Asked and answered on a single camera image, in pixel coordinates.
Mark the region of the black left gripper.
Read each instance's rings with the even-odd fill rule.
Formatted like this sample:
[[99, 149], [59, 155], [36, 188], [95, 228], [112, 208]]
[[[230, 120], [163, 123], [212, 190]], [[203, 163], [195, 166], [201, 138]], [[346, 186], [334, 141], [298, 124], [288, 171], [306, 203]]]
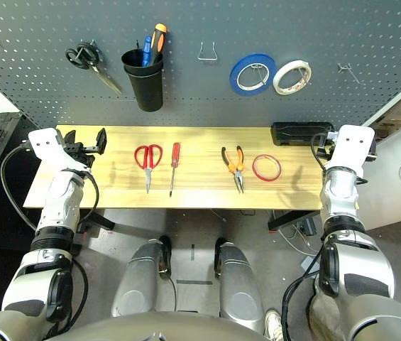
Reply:
[[82, 163], [86, 167], [92, 167], [95, 157], [93, 153], [98, 153], [102, 155], [105, 152], [106, 144], [107, 144], [107, 136], [106, 129], [102, 128], [96, 138], [96, 146], [88, 146], [85, 147], [83, 143], [77, 142], [75, 143], [75, 135], [76, 131], [71, 130], [66, 133], [64, 137], [65, 152], [71, 156], [75, 161]]

